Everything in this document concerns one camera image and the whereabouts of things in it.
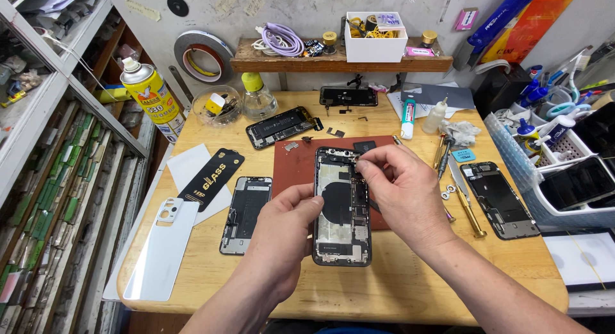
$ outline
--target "taped note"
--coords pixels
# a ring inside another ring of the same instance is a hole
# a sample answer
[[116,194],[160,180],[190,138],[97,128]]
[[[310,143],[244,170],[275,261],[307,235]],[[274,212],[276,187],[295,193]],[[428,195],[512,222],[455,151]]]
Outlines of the taped note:
[[231,10],[235,2],[237,2],[237,0],[218,0],[216,1],[214,9],[218,13],[226,14]]
[[265,5],[265,0],[250,0],[248,5],[243,9],[245,14],[250,15],[250,17],[256,17],[258,11]]
[[153,8],[145,7],[142,4],[133,0],[125,0],[124,4],[126,5],[126,8],[130,9],[131,11],[135,11],[138,14],[145,15],[154,22],[158,22],[160,20],[160,12]]

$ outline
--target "left hand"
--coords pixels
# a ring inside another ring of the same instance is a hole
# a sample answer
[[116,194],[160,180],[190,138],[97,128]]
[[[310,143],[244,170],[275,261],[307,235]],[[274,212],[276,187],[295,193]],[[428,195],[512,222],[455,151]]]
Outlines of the left hand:
[[308,227],[324,204],[321,196],[313,195],[313,183],[295,185],[265,204],[250,246],[235,270],[267,287],[277,303],[295,291],[301,261],[312,254]]

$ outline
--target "phone screen assembly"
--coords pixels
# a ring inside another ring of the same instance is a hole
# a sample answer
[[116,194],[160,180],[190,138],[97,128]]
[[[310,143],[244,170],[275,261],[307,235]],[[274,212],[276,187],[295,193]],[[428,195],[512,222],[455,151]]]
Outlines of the phone screen assembly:
[[220,241],[220,253],[243,255],[248,249],[258,214],[271,200],[272,179],[241,176],[237,179],[225,231]]
[[495,163],[469,163],[459,169],[500,239],[540,235],[536,222]]
[[368,266],[372,261],[369,188],[355,171],[357,150],[316,150],[314,195],[325,204],[314,221],[312,258],[320,266]]
[[546,174],[539,186],[542,194],[557,210],[569,210],[615,194],[615,179],[598,156]]
[[312,118],[305,108],[299,106],[252,124],[245,128],[245,132],[254,149],[263,149],[277,141],[312,128],[316,131],[322,129],[320,119]]
[[362,105],[376,107],[378,105],[378,95],[371,88],[323,86],[320,88],[320,104],[329,106]]

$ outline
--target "right hand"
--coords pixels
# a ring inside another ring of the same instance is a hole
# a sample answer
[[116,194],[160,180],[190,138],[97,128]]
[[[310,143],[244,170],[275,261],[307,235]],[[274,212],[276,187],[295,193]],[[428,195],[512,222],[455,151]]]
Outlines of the right hand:
[[356,169],[384,220],[413,251],[457,239],[444,211],[437,174],[411,149],[403,144],[372,149],[360,157]]

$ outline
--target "wall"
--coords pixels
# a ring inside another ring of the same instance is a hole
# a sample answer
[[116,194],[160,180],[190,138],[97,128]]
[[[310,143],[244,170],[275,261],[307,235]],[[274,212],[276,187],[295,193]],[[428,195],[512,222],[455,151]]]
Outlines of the wall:
[[[327,30],[339,32],[340,17],[346,11],[398,11],[410,36],[419,36],[431,29],[439,34],[439,42],[445,54],[454,55],[461,43],[471,35],[470,31],[455,31],[453,24],[463,7],[478,7],[478,27],[502,0],[265,0],[264,7],[254,17],[248,16],[243,8],[249,0],[237,0],[227,13],[216,11],[218,0],[185,0],[190,8],[186,17],[172,14],[167,0],[133,0],[144,6],[160,11],[161,19],[156,22],[127,9],[124,0],[112,0],[128,26],[170,83],[179,99],[181,89],[168,70],[169,65],[177,66],[173,55],[173,43],[184,31],[203,30],[210,32],[234,47],[240,37],[257,37],[254,26],[264,22],[276,22],[291,27],[301,37],[319,37]],[[596,48],[615,31],[615,15],[610,8],[615,0],[573,0],[560,18],[544,35],[534,50],[521,63],[524,67],[542,64],[547,68],[556,67],[578,49],[586,45]],[[365,82],[389,86],[395,82],[395,73],[362,73]],[[460,86],[475,87],[481,76],[453,71],[447,78],[444,73],[409,73],[406,81],[438,84],[455,80]],[[324,85],[345,85],[354,77],[353,73],[288,73],[288,89],[291,91],[320,89]],[[206,85],[183,74],[193,94]],[[279,89],[276,73],[264,73],[263,79],[273,90]],[[237,74],[229,83],[238,90],[243,85]]]

